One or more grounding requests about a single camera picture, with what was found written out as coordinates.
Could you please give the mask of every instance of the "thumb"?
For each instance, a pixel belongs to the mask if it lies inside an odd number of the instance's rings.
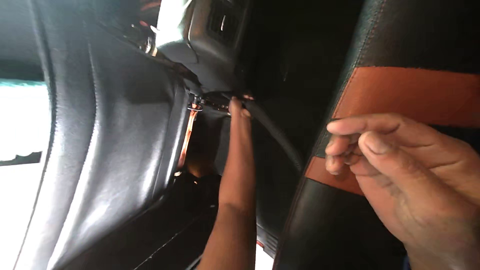
[[[359,147],[369,163],[388,177],[407,196],[425,197],[443,189],[436,176],[408,153],[369,131],[359,138]]]

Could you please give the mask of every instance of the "leather upholstery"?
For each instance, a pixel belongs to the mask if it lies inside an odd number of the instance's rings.
[[[165,199],[189,100],[175,73],[90,20],[87,2],[32,7],[52,127],[19,270],[61,268]]]
[[[480,20],[474,5],[365,1],[336,97],[290,208],[275,269],[402,268],[402,244],[373,213],[353,175],[324,170],[330,138],[325,127],[334,118],[397,112],[448,125],[439,130],[462,139],[478,134],[459,128],[480,127]]]

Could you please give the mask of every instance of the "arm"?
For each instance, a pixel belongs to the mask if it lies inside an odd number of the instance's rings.
[[[233,98],[227,163],[220,183],[218,213],[199,270],[254,269],[255,166],[250,114]]]

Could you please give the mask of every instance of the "car floor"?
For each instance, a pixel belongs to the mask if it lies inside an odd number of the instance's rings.
[[[362,1],[261,0],[254,4],[240,58],[248,90],[310,156],[347,55]],[[299,174],[259,123],[253,123],[257,224],[275,252]]]

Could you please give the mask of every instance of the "metal ring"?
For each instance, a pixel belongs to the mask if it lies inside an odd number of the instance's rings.
[[[203,107],[197,104],[197,108],[192,108],[191,106],[188,106],[187,109],[192,110],[192,111],[203,111]]]

